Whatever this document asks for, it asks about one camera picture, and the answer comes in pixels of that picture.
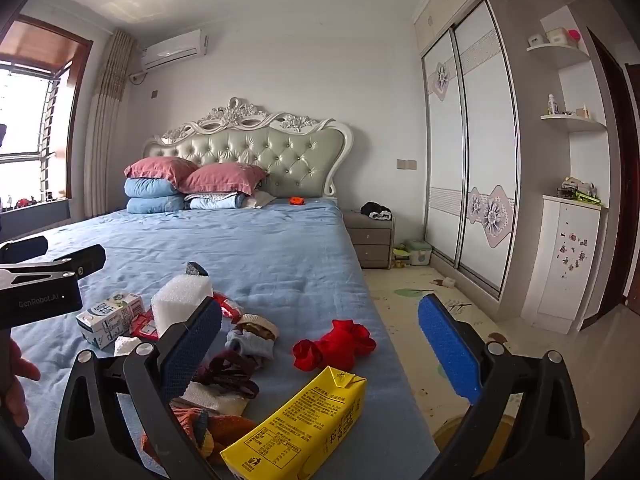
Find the carton top flap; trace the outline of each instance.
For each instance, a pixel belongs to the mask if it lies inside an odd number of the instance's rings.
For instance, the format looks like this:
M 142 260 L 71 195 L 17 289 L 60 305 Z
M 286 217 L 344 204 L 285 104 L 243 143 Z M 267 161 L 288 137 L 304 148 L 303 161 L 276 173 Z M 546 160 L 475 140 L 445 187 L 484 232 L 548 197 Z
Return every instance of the carton top flap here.
M 358 377 L 357 375 L 343 372 L 342 370 L 331 368 L 330 366 L 327 368 L 331 370 L 331 376 L 334 379 L 334 383 L 339 388 L 346 388 L 351 383 L 357 383 L 362 380 L 362 377 Z

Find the folded blue blanket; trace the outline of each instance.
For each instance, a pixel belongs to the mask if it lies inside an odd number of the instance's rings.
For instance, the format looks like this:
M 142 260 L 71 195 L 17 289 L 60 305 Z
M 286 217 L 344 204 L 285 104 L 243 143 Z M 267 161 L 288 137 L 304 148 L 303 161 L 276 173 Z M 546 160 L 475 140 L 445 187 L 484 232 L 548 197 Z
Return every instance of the folded blue blanket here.
M 161 196 L 159 198 L 130 198 L 127 202 L 127 213 L 171 213 L 184 209 L 182 195 Z
M 164 178 L 128 178 L 124 183 L 124 193 L 130 198 L 160 198 L 180 192 Z
M 246 195 L 244 193 L 236 193 L 225 198 L 213 196 L 198 196 L 192 198 L 189 202 L 190 209 L 240 209 Z

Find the sliding wardrobe door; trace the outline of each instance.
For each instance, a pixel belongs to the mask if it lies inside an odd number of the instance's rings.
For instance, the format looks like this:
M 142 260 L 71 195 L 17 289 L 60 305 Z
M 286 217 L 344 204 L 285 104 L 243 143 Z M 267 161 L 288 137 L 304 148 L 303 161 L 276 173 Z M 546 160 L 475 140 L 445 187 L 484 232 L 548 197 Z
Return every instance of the sliding wardrobe door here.
M 500 291 L 516 199 L 511 86 L 494 22 L 482 2 L 456 28 L 465 89 L 468 188 L 460 265 Z
M 449 33 L 422 60 L 428 93 L 430 165 L 426 240 L 454 262 L 459 243 L 465 149 L 458 70 Z

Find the bed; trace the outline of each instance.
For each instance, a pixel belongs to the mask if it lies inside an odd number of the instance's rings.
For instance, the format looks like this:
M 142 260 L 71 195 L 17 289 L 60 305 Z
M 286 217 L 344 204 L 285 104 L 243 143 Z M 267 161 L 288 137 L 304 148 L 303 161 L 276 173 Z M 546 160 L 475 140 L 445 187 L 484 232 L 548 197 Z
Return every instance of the bed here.
M 290 350 L 296 341 L 320 337 L 334 318 L 363 323 L 378 342 L 375 352 L 354 368 L 369 381 L 366 406 L 315 478 L 418 479 L 437 449 L 369 297 L 335 201 L 333 176 L 351 142 L 349 129 L 333 120 L 267 114 L 234 98 L 228 107 L 149 141 L 144 154 L 183 156 L 199 164 L 260 164 L 269 172 L 263 189 L 277 200 L 260 210 L 115 212 L 48 231 L 47 259 L 95 243 L 104 246 L 104 269 L 81 282 L 85 306 L 119 290 L 141 294 L 148 305 L 162 285 L 184 272 L 187 261 L 204 266 L 216 290 L 280 329 L 274 361 L 254 375 L 260 394 L 244 412 L 256 422 L 314 377 L 293 367 Z M 289 205 L 286 197 L 292 195 L 306 197 L 306 205 Z M 88 344 L 75 314 L 15 328 L 13 337 L 42 371 L 40 382 L 23 381 L 31 414 L 25 434 L 33 447 L 32 462 L 51 479 L 66 378 L 76 354 Z M 113 354 L 113 346 L 97 353 Z M 141 427 L 130 399 L 122 397 L 121 404 L 138 443 Z M 162 472 L 142 457 L 149 468 Z

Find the blue bed sheet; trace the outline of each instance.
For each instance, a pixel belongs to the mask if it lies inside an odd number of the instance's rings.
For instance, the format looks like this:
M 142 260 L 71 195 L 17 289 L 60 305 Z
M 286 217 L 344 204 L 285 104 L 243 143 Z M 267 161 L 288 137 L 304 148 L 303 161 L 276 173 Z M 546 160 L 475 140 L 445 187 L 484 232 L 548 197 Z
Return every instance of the blue bed sheet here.
M 428 428 L 378 313 L 369 297 L 339 209 L 329 200 L 290 206 L 278 200 L 260 210 L 185 210 L 166 214 L 110 215 L 45 233 L 52 259 L 102 244 L 104 269 L 81 281 L 85 307 L 127 290 L 145 306 L 188 260 L 203 265 L 214 288 L 267 317 L 280 328 L 274 361 L 259 370 L 260 394 L 244 415 L 264 420 L 315 373 L 293 367 L 292 346 L 316 339 L 332 319 L 354 319 L 368 327 L 378 346 L 353 372 L 367 378 L 360 420 L 315 474 L 315 480 L 418 479 L 437 454 Z M 222 346 L 226 334 L 216 338 Z M 66 380 L 79 351 L 89 348 L 75 314 L 25 325 L 13 337 L 42 371 L 38 383 L 22 380 L 30 409 L 25 433 L 32 462 L 53 478 L 56 425 Z M 113 354 L 113 344 L 99 355 Z M 139 443 L 141 427 L 130 399 L 121 398 L 127 423 Z M 146 454 L 145 464 L 162 470 Z

